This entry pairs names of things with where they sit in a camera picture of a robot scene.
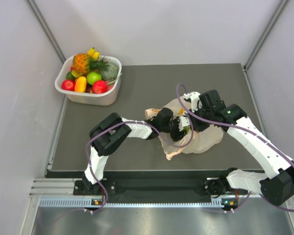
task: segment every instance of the fruit basket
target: fruit basket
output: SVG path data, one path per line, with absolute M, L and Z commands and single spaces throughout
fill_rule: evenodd
M 102 106 L 107 106 L 112 104 L 117 98 L 120 85 L 121 85 L 120 76 L 121 76 L 122 65 L 120 61 L 117 58 L 114 58 L 111 56 L 100 56 L 99 59 L 105 58 L 106 61 L 112 62 L 119 67 L 118 76 L 111 90 L 102 94 L 90 94 L 90 93 L 79 93 L 74 91 L 67 91 L 61 88 L 62 82 L 66 80 L 67 72 L 70 71 L 73 58 L 74 56 L 71 56 L 69 59 L 67 59 L 64 62 L 63 67 L 54 82 L 55 88 L 59 92 L 65 94 L 68 97 L 68 99 L 73 102 L 83 103 L 83 104 L 102 105 Z

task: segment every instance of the table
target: table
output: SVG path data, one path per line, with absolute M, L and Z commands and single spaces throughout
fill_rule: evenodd
M 175 99 L 175 86 L 183 82 L 191 91 L 216 89 L 226 105 L 238 104 L 260 129 L 254 104 L 240 64 L 124 66 L 115 103 L 94 106 L 68 101 L 52 171 L 84 171 L 89 132 L 110 113 L 143 120 L 148 108 L 161 108 Z M 127 139 L 109 157 L 105 170 L 222 170 L 229 167 L 260 169 L 259 164 L 232 137 L 202 154 L 165 157 L 158 138 Z

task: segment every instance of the cable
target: cable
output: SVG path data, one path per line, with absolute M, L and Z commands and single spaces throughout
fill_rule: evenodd
M 217 213 L 222 213 L 222 214 L 225 214 L 225 213 L 234 213 L 236 212 L 237 210 L 239 210 L 248 200 L 248 198 L 251 196 L 251 192 L 249 192 L 246 196 L 246 198 L 242 201 L 241 204 L 239 204 L 235 209 L 231 210 L 231 211 L 223 211 L 222 209 L 221 210 L 214 210 L 214 209 L 207 209 L 207 208 L 202 208 L 204 211 L 208 211 L 208 212 L 217 212 Z
M 178 92 L 178 89 L 179 89 L 180 87 L 182 87 L 182 88 L 185 90 L 185 92 L 187 92 L 187 91 L 186 91 L 186 87 L 185 87 L 185 85 L 182 84 L 182 83 L 179 83 L 179 84 L 176 85 L 175 93 L 176 93 L 176 96 L 177 96 L 177 99 L 178 99 L 180 105 L 185 109 L 185 111 L 186 111 L 189 115 L 195 117 L 196 119 L 198 119 L 198 120 L 200 120 L 200 121 L 203 121 L 203 122 L 206 122 L 206 123 L 209 123 L 209 124 L 218 125 L 218 126 L 232 127 L 232 128 L 240 129 L 240 130 L 243 130 L 243 131 L 245 131 L 245 132 L 247 132 L 247 133 L 252 134 L 253 136 L 255 136 L 255 137 L 257 137 L 258 139 L 260 139 L 264 144 L 268 145 L 273 151 L 275 151 L 277 154 L 279 154 L 279 155 L 280 155 L 280 156 L 281 156 L 281 157 L 282 157 L 282 158 L 283 158 L 288 164 L 290 164 L 291 167 L 294 168 L 294 163 L 293 163 L 293 162 L 292 162 L 292 161 L 291 161 L 291 160 L 290 160 L 290 159 L 289 159 L 284 153 L 282 153 L 279 149 L 277 149 L 277 148 L 276 148 L 274 145 L 272 145 L 270 142 L 267 142 L 267 140 L 265 140 L 264 138 L 258 136 L 256 133 L 254 133 L 254 132 L 252 132 L 252 131 L 250 131 L 250 130 L 248 130 L 248 129 L 246 129 L 246 128 L 240 127 L 240 126 L 236 126 L 236 125 L 232 125 L 232 124 L 227 124 L 227 123 L 223 123 L 223 122 L 217 122 L 217 121 L 207 120 L 207 119 L 204 119 L 204 118 L 199 117 L 199 116 L 197 116 L 196 114 L 192 113 L 190 110 L 187 109 L 187 107 L 183 104 L 183 102 L 182 102 L 182 100 L 181 100 L 181 98 L 180 98 L 180 95 L 179 95 L 179 92 Z M 273 205 L 274 207 L 278 208 L 278 209 L 283 210 L 283 211 L 286 211 L 286 212 L 294 212 L 293 209 L 283 208 L 283 207 L 280 207 L 280 206 L 276 206 L 276 205 L 274 205 L 274 204 L 272 204 L 272 203 L 270 203 L 270 204 Z
M 236 200 L 237 202 L 239 202 L 239 198 L 240 198 L 239 191 L 236 189 L 236 190 L 235 190 L 235 200 Z

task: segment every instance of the stainless steel floor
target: stainless steel floor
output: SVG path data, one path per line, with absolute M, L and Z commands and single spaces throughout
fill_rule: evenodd
M 39 208 L 32 235 L 294 235 L 288 213 L 251 198 L 234 214 L 204 209 L 112 209 L 75 211 L 46 229 L 69 208 Z
M 127 119 L 143 120 L 148 108 L 161 108 L 176 98 L 175 86 L 185 83 L 189 91 L 216 89 L 227 105 L 240 105 L 260 128 L 240 64 L 125 66 L 116 102 L 93 106 L 68 102 L 52 171 L 85 170 L 84 147 L 89 131 L 112 112 Z M 203 154 L 180 154 L 168 161 L 161 143 L 126 140 L 109 158 L 106 170 L 260 169 L 251 155 L 228 135 Z

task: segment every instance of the gray wall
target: gray wall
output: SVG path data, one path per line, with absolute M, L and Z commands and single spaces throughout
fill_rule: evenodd
M 244 64 L 280 0 L 36 0 L 66 57 Z
M 24 0 L 0 1 L 0 235 L 17 233 L 45 167 L 62 63 Z
M 294 0 L 249 70 L 272 142 L 294 158 Z

